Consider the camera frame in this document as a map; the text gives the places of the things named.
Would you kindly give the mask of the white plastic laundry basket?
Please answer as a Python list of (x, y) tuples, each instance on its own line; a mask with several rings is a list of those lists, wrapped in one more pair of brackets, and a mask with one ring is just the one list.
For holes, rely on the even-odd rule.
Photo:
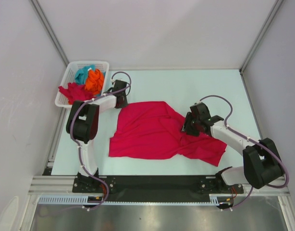
[[(109, 74), (109, 63), (106, 61), (73, 61), (70, 62), (66, 70), (64, 72), (63, 78), (61, 80), (61, 86), (64, 88), (68, 88), (68, 83), (73, 83), (75, 81), (75, 74), (79, 69), (84, 68), (85, 66), (93, 65), (96, 69), (99, 69), (102, 73), (104, 73), (104, 84), (101, 91), (101, 95), (105, 91), (106, 84), (108, 82), (108, 74)], [(55, 99), (55, 104), (57, 107), (64, 107), (70, 109), (72, 106), (68, 103), (68, 99), (58, 91)]]

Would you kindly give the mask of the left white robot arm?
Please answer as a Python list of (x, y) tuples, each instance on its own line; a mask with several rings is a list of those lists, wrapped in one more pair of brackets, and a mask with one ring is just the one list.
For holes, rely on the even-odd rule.
[(86, 101), (75, 101), (71, 107), (66, 131), (77, 144), (80, 163), (77, 185), (83, 185), (91, 193), (97, 191), (102, 184), (98, 178), (93, 147), (93, 140), (98, 132), (99, 114), (109, 109), (126, 107), (126, 90), (130, 87), (130, 82), (115, 80), (113, 87), (104, 94)]

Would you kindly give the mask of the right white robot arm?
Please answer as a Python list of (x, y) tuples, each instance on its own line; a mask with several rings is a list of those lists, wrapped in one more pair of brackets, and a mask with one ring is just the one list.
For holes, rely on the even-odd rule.
[(235, 184), (249, 184), (255, 189), (271, 186), (271, 182), (285, 175), (274, 142), (265, 138), (253, 140), (230, 128), (227, 120), (211, 116), (208, 107), (200, 102), (190, 106), (182, 131), (187, 135), (209, 135), (233, 148), (243, 157), (241, 167), (228, 167), (220, 171), (215, 187), (227, 193)]

